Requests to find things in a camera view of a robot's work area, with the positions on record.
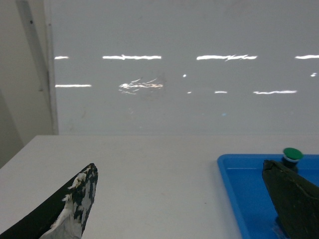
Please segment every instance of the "blue tray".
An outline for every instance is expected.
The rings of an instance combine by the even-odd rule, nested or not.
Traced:
[[[273,232],[277,213],[262,178],[265,159],[281,161],[282,154],[225,154],[218,158],[243,239],[278,239]],[[304,155],[299,174],[319,186],[319,155]]]

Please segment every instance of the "white wall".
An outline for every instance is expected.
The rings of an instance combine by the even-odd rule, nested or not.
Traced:
[[[319,1],[46,2],[59,134],[319,133]]]
[[[46,55],[43,1],[29,0],[29,4]],[[39,89],[40,80],[15,1],[0,0],[0,90],[3,97],[0,118],[12,121],[7,122],[11,128],[11,144],[1,144],[3,154],[0,155],[0,162],[9,160],[12,152],[17,153],[36,135],[52,134],[50,110]],[[6,137],[1,134],[0,142],[6,141]]]

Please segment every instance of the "white backdrop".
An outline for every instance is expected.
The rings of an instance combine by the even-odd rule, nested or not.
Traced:
[[[46,8],[59,134],[319,133],[319,1]]]

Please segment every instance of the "green cap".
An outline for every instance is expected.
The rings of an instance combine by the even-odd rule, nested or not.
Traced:
[[[292,160],[299,160],[302,159],[302,157],[304,156],[303,153],[295,148],[285,148],[284,155]]]

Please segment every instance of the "white table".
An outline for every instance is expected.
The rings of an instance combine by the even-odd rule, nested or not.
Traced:
[[[83,239],[240,239],[217,158],[318,154],[319,136],[37,136],[0,169],[0,233],[87,164],[99,170]]]

